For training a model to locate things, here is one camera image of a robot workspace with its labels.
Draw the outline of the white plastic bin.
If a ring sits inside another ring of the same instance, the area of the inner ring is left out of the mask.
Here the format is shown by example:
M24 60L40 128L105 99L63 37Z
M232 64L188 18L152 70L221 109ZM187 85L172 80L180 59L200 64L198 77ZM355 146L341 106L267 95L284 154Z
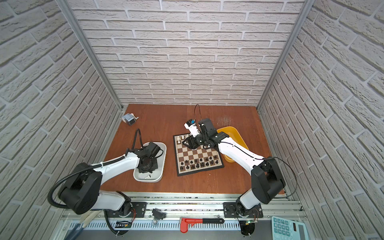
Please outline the white plastic bin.
M138 154L139 164L134 169L134 179L143 183L157 183L163 177L167 146L160 142L148 142L140 149L134 149Z

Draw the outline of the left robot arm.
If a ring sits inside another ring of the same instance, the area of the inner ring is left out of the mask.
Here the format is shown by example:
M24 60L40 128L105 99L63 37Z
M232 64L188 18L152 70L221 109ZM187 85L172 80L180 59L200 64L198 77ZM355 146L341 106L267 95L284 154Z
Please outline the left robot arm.
M117 211L119 216L127 216L132 211L131 198L120 191L101 191L101 186L108 180L130 170L140 173L153 173L158 169L158 159L165 151L153 142L140 149L127 149L126 153L115 159L89 165L81 163L74 171L58 181L51 191L57 187L58 198L63 204L58 207L71 209L77 215L88 211Z

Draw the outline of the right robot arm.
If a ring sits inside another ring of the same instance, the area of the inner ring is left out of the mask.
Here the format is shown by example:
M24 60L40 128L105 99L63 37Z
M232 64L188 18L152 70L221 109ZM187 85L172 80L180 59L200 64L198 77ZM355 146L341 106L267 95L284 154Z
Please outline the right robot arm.
M200 122L190 119L184 124L190 136L183 145L215 149L243 167L251 176L251 188L236 200L239 212L246 212L259 204L268 204L282 191L286 182L275 158L259 156L236 143L227 133L217 132L210 119Z

